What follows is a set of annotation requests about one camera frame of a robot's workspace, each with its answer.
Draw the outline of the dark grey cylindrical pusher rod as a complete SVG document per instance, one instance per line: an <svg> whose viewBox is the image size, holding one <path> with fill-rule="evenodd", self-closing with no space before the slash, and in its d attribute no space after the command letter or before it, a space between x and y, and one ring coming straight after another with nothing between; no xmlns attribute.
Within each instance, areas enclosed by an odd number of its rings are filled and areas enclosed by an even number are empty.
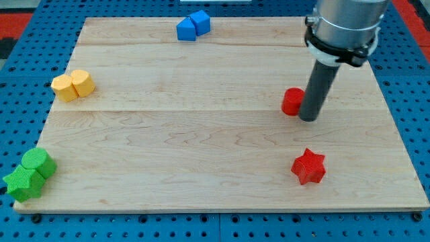
<svg viewBox="0 0 430 242"><path fill-rule="evenodd" d="M332 67L315 61L298 112L301 120L313 122L318 118L338 70L339 66Z"/></svg>

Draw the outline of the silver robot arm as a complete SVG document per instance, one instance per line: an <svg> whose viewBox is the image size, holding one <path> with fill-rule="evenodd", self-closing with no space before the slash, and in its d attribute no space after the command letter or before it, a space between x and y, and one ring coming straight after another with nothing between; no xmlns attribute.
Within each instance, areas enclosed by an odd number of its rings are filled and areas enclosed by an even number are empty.
<svg viewBox="0 0 430 242"><path fill-rule="evenodd" d="M378 45L389 0L318 0L305 17L304 41L316 58L298 116L318 118L340 66L361 67Z"/></svg>

